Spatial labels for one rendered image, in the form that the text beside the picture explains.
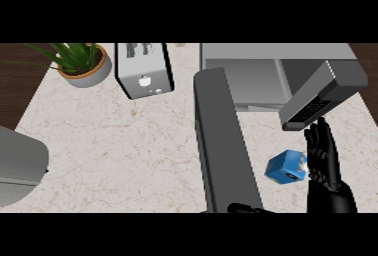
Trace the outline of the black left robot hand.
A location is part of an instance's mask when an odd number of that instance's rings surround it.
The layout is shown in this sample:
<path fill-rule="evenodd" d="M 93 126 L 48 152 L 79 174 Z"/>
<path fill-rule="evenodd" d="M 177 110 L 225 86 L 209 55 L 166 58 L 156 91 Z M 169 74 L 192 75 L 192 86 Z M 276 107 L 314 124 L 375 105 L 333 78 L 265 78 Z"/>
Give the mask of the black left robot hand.
<path fill-rule="evenodd" d="M 268 210 L 264 210 L 261 208 L 252 208 L 249 205 L 240 204 L 240 203 L 230 203 L 227 206 L 227 212 L 228 213 L 262 213 L 270 214 Z"/>

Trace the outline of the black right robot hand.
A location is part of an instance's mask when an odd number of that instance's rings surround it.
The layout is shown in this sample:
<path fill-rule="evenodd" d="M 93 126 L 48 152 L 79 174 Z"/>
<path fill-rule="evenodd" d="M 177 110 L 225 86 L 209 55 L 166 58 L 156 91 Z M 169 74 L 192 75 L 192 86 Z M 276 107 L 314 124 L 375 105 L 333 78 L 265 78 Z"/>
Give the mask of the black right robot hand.
<path fill-rule="evenodd" d="M 304 130 L 304 137 L 308 166 L 307 212 L 311 214 L 355 213 L 354 196 L 341 178 L 338 150 L 330 127 L 323 117 Z"/>

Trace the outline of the blue milk carton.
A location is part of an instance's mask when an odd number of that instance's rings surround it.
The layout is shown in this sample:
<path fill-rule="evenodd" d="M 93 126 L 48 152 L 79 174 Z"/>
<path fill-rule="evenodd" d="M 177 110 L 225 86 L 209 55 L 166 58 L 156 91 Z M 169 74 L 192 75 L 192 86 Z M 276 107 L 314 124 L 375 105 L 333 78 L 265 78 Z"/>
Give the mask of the blue milk carton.
<path fill-rule="evenodd" d="M 304 180 L 305 172 L 305 154 L 299 151 L 285 150 L 268 160 L 264 175 L 277 184 L 289 184 Z"/>

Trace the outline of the dark grey microwave door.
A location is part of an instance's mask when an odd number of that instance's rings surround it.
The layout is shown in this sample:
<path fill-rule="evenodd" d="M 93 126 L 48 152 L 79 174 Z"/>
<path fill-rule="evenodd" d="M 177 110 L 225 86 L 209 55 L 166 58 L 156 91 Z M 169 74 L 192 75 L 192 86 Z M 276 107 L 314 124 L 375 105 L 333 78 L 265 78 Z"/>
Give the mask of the dark grey microwave door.
<path fill-rule="evenodd" d="M 261 198 L 223 68 L 193 76 L 194 130 L 208 213 L 233 203 L 261 208 Z"/>

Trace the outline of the grey microwave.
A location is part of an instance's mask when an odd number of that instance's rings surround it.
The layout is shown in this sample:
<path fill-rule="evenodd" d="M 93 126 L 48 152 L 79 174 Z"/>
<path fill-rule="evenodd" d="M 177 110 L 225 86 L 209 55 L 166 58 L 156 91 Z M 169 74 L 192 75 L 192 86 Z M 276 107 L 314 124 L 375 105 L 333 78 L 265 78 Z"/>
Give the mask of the grey microwave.
<path fill-rule="evenodd" d="M 234 109 L 274 112 L 302 130 L 366 86 L 345 43 L 202 43 L 199 67 L 224 70 Z"/>

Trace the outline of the silver toaster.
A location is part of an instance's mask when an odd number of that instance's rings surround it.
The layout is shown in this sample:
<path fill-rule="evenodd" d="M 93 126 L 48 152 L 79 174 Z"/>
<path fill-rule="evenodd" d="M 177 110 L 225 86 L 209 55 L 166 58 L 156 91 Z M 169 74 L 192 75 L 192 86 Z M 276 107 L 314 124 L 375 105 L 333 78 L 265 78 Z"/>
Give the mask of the silver toaster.
<path fill-rule="evenodd" d="M 113 73 L 131 100 L 172 92 L 174 80 L 166 44 L 116 43 Z"/>

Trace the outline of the grey rounded appliance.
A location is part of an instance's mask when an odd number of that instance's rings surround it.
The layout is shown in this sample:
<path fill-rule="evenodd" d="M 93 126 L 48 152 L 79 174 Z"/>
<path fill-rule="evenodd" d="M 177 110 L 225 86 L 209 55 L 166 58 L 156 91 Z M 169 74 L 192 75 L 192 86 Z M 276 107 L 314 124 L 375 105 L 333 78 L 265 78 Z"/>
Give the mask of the grey rounded appliance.
<path fill-rule="evenodd" d="M 11 205 L 31 193 L 47 166 L 44 143 L 0 126 L 0 207 Z"/>

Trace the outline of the green potted plant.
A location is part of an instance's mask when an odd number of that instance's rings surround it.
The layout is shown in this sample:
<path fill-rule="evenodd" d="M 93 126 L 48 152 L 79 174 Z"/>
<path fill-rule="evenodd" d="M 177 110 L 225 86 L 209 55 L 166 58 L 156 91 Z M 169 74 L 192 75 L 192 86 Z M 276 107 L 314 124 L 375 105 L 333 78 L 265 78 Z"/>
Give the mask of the green potted plant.
<path fill-rule="evenodd" d="M 54 69 L 66 82 L 76 88 L 90 88 L 106 79 L 112 62 L 104 48 L 97 43 L 51 43 L 50 46 L 56 50 L 56 54 L 31 43 L 25 43 L 25 46 L 41 53 L 56 66 L 44 66 L 23 61 L 7 62 L 5 60 L 0 60 L 0 63 L 39 65 Z"/>

